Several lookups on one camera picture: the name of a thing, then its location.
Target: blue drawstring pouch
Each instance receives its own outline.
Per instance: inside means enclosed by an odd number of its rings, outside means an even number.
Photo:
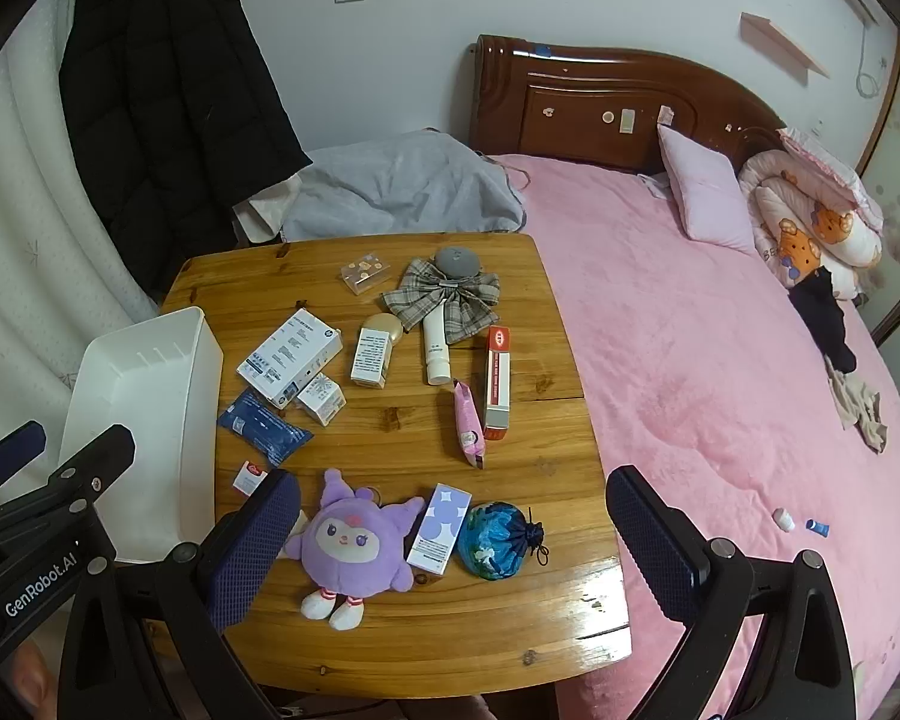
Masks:
[[[252,443],[274,467],[314,437],[309,430],[285,423],[257,400],[250,388],[226,407],[217,424]]]
[[[547,565],[549,551],[543,535],[543,525],[529,522],[513,504],[485,503],[466,513],[457,552],[467,569],[481,579],[506,579],[520,570],[528,549],[536,552],[540,565]]]

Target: gray round object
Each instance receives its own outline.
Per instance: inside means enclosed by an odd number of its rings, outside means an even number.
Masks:
[[[434,264],[447,278],[471,278],[480,272],[480,257],[464,247],[444,247],[434,256]]]
[[[197,557],[197,544],[192,541],[183,541],[170,551],[170,556],[173,558],[173,562],[190,562]]]
[[[733,557],[737,554],[737,548],[729,538],[714,538],[710,549],[717,557]]]
[[[87,563],[87,573],[91,576],[97,576],[98,573],[101,573],[106,568],[106,557],[100,557],[97,555]]]
[[[820,557],[819,552],[814,552],[812,549],[805,549],[800,554],[800,557],[802,557],[803,562],[811,568],[823,568],[823,558]]]

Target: white plush shoe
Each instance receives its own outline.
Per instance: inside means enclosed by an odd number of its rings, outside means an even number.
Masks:
[[[319,589],[303,599],[303,603],[300,604],[300,613],[308,620],[325,620],[333,611],[336,601],[336,593]]]
[[[330,617],[330,627],[334,631],[351,631],[364,619],[364,601],[351,602],[349,598]]]

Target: wall shelf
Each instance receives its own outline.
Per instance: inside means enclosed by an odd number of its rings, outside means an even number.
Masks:
[[[814,73],[819,73],[825,79],[830,78],[830,74],[826,71],[826,68],[821,65],[816,59],[813,59],[813,56],[809,55],[804,48],[799,45],[790,35],[784,32],[779,26],[773,23],[770,19],[764,16],[758,16],[754,13],[741,13],[740,20],[743,23],[748,23],[753,26],[755,29],[762,32],[764,35],[773,40],[776,45],[786,50],[789,55],[792,55],[794,59],[799,61],[807,70],[812,70]]]

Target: blue wet wipes package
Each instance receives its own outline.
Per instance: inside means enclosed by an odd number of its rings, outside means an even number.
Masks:
[[[257,400],[250,388],[226,407],[217,424],[252,443],[274,467],[314,437],[309,430],[285,423]]]

